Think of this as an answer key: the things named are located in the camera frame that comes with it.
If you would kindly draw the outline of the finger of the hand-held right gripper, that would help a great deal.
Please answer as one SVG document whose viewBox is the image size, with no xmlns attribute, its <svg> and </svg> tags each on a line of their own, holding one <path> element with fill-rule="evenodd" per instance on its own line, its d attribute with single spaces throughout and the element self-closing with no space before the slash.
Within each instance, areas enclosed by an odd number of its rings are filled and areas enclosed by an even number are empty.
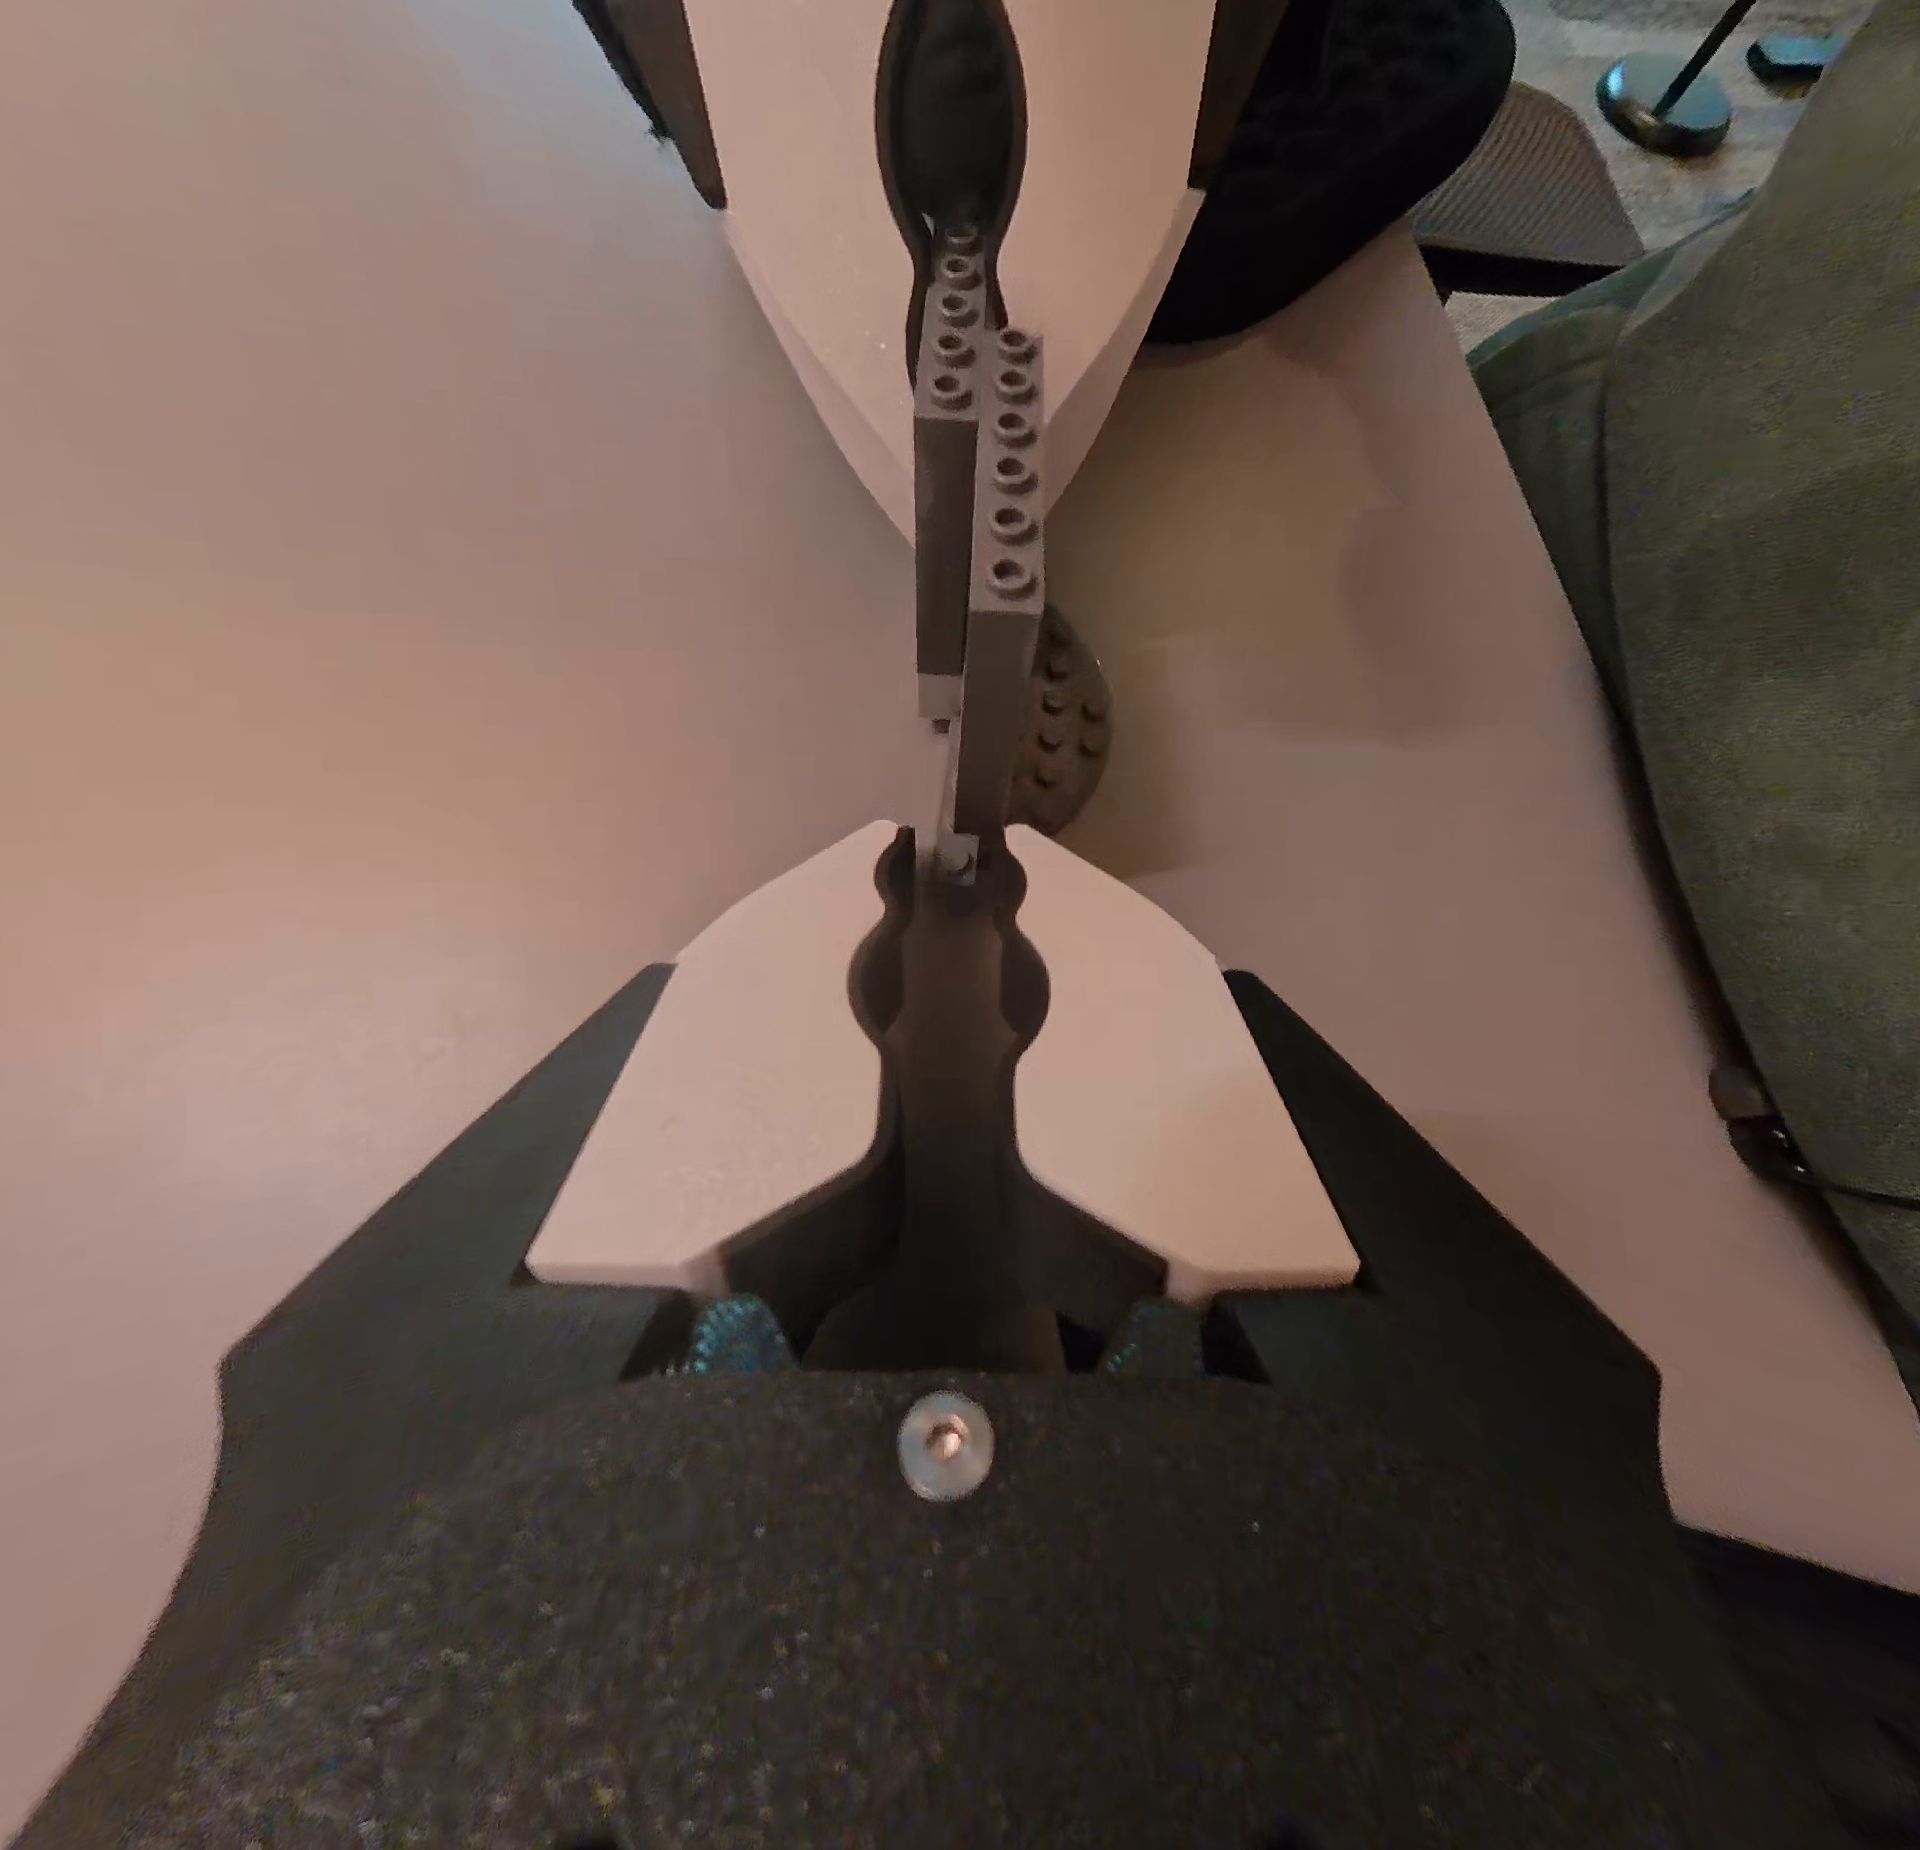
<svg viewBox="0 0 1920 1850">
<path fill-rule="evenodd" d="M 998 0 L 1018 179 L 998 302 L 1041 343 L 1044 510 L 1083 469 L 1200 199 L 1190 159 L 1216 0 Z"/>
<path fill-rule="evenodd" d="M 915 266 L 878 153 L 894 0 L 681 0 L 725 235 L 815 416 L 913 541 Z"/>
</svg>

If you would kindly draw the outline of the small light grey plate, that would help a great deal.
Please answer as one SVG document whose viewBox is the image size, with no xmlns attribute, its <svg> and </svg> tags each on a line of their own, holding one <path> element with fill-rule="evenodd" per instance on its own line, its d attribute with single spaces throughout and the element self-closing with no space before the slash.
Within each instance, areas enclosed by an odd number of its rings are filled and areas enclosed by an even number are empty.
<svg viewBox="0 0 1920 1850">
<path fill-rule="evenodd" d="M 920 673 L 915 685 L 924 732 L 924 793 L 913 822 L 919 864 L 931 878 L 972 884 L 977 838 L 959 831 L 954 810 L 963 681 L 954 673 Z"/>
</svg>

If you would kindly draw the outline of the black pole with round foot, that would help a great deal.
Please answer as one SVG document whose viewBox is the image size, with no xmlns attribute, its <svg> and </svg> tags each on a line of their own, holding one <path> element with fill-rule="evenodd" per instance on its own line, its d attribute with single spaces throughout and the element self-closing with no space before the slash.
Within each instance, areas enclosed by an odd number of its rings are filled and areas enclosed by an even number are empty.
<svg viewBox="0 0 1920 1850">
<path fill-rule="evenodd" d="M 1630 53 L 1613 63 L 1596 77 L 1600 117 L 1616 135 L 1649 155 L 1675 159 L 1716 155 L 1732 133 L 1733 108 L 1708 64 L 1759 6 L 1761 0 L 1732 0 L 1684 59 Z"/>
</svg>

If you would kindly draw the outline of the round grey studded plate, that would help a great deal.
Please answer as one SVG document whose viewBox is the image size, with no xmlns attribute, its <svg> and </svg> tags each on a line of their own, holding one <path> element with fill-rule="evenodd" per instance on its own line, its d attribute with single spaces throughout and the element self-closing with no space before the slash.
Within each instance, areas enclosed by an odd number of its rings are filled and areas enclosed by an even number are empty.
<svg viewBox="0 0 1920 1850">
<path fill-rule="evenodd" d="M 1044 607 L 1014 764 L 1008 822 L 1060 836 L 1091 804 L 1107 770 L 1113 702 L 1088 641 Z"/>
</svg>

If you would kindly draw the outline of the dark ribbed cloth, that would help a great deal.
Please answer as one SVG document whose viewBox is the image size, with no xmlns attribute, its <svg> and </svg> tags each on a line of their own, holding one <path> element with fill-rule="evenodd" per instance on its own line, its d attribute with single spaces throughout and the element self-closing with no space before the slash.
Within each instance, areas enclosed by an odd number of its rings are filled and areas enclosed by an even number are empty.
<svg viewBox="0 0 1920 1850">
<path fill-rule="evenodd" d="M 1853 1846 L 1919 1846 L 1919 1598 L 1692 1527 L 1695 1598 Z"/>
</svg>

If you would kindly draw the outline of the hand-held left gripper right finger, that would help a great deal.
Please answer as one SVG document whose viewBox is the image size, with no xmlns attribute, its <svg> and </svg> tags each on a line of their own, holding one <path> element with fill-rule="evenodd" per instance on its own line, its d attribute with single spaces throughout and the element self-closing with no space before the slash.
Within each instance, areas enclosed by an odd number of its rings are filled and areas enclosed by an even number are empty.
<svg viewBox="0 0 1920 1850">
<path fill-rule="evenodd" d="M 1164 1294 L 1340 1289 L 1361 1259 L 1211 951 L 1037 830 L 995 902 L 1012 1285 L 1086 1330 Z"/>
</svg>

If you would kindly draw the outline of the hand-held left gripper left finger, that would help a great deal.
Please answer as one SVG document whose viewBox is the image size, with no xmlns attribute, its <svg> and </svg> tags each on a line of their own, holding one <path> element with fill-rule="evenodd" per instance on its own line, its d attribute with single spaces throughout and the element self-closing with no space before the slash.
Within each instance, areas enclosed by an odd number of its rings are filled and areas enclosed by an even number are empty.
<svg viewBox="0 0 1920 1850">
<path fill-rule="evenodd" d="M 898 1109 L 855 970 L 913 862 L 871 822 L 681 951 L 526 1251 L 539 1285 L 755 1294 L 815 1335 L 878 1273 Z"/>
</svg>

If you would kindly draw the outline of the tall grey toy brick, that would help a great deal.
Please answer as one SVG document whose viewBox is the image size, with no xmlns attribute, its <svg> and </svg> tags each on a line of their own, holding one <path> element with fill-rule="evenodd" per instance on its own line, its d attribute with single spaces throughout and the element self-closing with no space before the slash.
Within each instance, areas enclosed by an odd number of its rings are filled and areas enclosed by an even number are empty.
<svg viewBox="0 0 1920 1850">
<path fill-rule="evenodd" d="M 974 362 L 974 473 L 959 706 L 947 722 L 939 858 L 969 878 L 1008 806 L 1044 622 L 1044 345 L 1003 326 Z"/>
<path fill-rule="evenodd" d="M 946 227 L 934 240 L 913 372 L 915 686 L 920 715 L 940 732 L 961 702 L 985 325 L 982 233 Z"/>
</svg>

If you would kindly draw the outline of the green sweatshirt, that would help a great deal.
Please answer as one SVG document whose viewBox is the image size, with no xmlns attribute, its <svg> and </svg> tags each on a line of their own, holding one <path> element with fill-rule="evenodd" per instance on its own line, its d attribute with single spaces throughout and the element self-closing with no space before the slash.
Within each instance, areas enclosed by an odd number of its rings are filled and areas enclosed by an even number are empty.
<svg viewBox="0 0 1920 1850">
<path fill-rule="evenodd" d="M 1469 351 L 1716 991 L 1752 1170 L 1916 1400 L 1919 0 L 1730 214 Z"/>
</svg>

